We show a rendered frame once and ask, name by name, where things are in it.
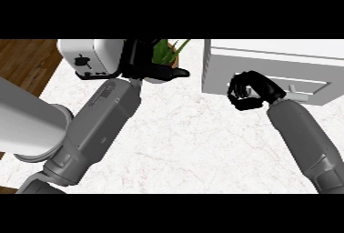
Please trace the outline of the white drawer front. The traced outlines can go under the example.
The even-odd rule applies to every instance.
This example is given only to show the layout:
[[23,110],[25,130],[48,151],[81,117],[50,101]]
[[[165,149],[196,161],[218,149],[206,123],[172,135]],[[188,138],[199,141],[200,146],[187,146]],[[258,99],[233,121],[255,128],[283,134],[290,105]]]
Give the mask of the white drawer front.
[[211,48],[202,60],[202,92],[224,95],[233,74],[262,75],[327,82],[308,105],[323,106],[344,95],[344,61]]

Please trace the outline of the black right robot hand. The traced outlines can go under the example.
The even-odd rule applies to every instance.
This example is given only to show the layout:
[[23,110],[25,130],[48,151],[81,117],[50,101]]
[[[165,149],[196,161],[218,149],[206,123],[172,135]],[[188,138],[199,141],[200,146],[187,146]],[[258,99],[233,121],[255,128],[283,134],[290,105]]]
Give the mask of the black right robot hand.
[[[247,86],[258,94],[258,97],[247,96]],[[283,89],[258,72],[246,71],[233,76],[227,90],[227,98],[239,111],[262,107],[262,102],[273,104],[284,95],[286,92]]]

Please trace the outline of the green leafy plant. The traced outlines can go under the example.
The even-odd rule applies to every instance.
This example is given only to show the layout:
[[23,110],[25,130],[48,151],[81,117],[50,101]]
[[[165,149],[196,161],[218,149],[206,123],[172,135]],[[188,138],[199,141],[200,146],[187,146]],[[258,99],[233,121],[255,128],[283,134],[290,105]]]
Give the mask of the green leafy plant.
[[178,54],[187,45],[188,39],[180,46],[171,45],[166,39],[160,39],[153,46],[151,62],[159,65],[169,65],[172,61],[172,51]]

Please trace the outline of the white drawer cabinet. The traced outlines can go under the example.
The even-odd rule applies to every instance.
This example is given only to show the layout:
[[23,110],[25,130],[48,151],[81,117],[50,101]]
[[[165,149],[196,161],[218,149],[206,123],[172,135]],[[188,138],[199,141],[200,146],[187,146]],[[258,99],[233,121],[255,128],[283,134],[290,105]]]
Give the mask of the white drawer cabinet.
[[344,39],[206,39],[211,48],[344,61]]

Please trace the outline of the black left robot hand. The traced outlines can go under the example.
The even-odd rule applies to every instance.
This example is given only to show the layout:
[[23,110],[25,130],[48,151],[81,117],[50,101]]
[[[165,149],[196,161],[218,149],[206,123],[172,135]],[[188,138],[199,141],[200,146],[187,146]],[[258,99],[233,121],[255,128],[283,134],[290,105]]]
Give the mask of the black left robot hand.
[[151,62],[153,46],[160,39],[126,39],[123,43],[119,70],[122,77],[147,79],[151,83],[165,83],[178,77],[188,77],[183,68]]

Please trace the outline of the large white cylinder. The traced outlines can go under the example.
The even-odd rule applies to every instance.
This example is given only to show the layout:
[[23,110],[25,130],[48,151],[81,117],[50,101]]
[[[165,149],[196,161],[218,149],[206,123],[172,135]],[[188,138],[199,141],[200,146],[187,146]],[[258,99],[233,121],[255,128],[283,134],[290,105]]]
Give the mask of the large white cylinder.
[[47,160],[61,146],[72,113],[0,77],[0,152],[26,163]]

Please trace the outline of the white toaster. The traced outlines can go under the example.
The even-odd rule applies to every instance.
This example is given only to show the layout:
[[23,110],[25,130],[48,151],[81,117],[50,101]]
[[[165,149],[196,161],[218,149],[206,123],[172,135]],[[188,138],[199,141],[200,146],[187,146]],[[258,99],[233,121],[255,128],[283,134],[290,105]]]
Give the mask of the white toaster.
[[119,76],[122,39],[58,39],[56,47],[81,80]]

